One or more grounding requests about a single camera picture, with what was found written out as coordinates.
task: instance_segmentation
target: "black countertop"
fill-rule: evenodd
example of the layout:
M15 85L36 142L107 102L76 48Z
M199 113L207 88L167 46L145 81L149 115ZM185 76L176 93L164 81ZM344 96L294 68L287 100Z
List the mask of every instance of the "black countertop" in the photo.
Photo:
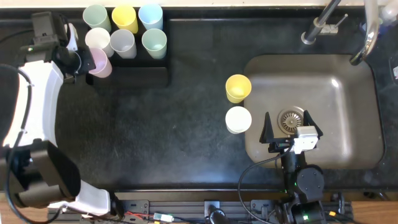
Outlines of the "black countertop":
M87 26L80 19L82 9L61 11L84 41ZM0 38L29 29L31 12L3 10ZM301 43L301 33L320 12L165 10L170 85L146 90L94 88L79 77L76 84L62 86L55 125L59 149L76 163L81 178L96 187L122 191L235 189L252 160L244 148L244 135L226 129L225 113L235 105L226 99L225 81L243 73L250 59L262 54L356 53L364 42L358 29L363 9L338 10L332 22L349 14L338 35L320 36L311 46ZM31 37L23 34L1 44L0 62L12 63L18 48ZM377 41L367 59L376 81L384 158L370 170L324 170L326 189L398 187L398 86L389 65L390 58L398 60L397 38L395 27ZM16 86L16 77L0 72L1 138L11 123ZM244 183L248 189L284 189L275 169L254 169Z

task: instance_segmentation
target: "chrome faucet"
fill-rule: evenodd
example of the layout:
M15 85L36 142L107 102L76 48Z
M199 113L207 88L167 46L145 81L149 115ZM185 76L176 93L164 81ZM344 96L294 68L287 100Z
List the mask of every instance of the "chrome faucet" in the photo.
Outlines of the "chrome faucet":
M330 17L330 14L335 10L337 5L339 5L340 1L341 0L331 0L321 15L313 20L309 30L304 32L301 36L301 40L304 44L310 45L315 43L317 35L325 28L326 20ZM364 5L366 14L366 37L363 47L356 55L353 55L350 58L349 62L352 65L358 65L368 56L376 43L377 35L379 33L379 11L377 0L364 0Z

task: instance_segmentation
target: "black tray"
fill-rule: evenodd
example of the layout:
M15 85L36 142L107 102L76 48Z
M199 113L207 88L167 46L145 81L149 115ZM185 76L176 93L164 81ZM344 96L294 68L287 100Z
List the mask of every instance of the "black tray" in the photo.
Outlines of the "black tray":
M169 84L169 42L167 41L166 56L162 59L153 59L142 45L142 35L146 31L146 28L138 18L138 10L136 10L136 12L138 33L134 34L134 38L137 46L137 56L134 59L123 59L115 52L109 59L113 67L110 76L98 78L94 75L87 74L87 84L116 88L162 88ZM108 16L112 23L112 34L119 28L112 21L110 10L108 10ZM163 21L163 31L167 38L169 38L167 21L165 19Z

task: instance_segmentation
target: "stainless steel sink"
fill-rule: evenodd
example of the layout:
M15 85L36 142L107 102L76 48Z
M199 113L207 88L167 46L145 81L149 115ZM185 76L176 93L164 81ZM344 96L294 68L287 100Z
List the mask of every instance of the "stainless steel sink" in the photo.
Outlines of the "stainless steel sink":
M263 55L244 70L252 91L244 107L252 115L245 133L246 151L258 162L276 156L259 143L268 111L275 137L286 137L308 110L324 136L305 153L322 169L368 169L384 153L373 73L349 55Z

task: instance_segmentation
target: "plastic cup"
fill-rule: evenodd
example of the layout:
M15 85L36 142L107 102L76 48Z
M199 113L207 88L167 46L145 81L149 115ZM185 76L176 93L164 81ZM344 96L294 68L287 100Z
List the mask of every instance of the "plastic cup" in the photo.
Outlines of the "plastic cup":
M83 12L83 20L91 28L104 28L111 32L111 21L109 21L108 12L104 6L92 5L88 6Z
M163 10L158 4L142 6L138 11L138 17L147 30L163 29Z
M250 112L241 106L234 106L225 115L226 128L232 134L247 131L251 125Z
M167 51L167 37L160 29L150 29L142 35L142 44L154 59L164 58Z
M112 20L119 29L126 29L133 34L138 32L136 10L132 6L118 6L113 9Z
M125 29L113 32L111 36L111 47L122 58L135 58L137 55L134 35Z
M87 32L86 45L103 50L108 57L112 57L114 50L111 47L111 36L104 28L94 28Z
M90 52L93 56L96 68L88 71L88 73L100 78L108 77L112 73L112 65L106 53L97 48L90 48Z
M251 82L244 75L233 75L226 81L225 89L231 103L240 103L250 94Z

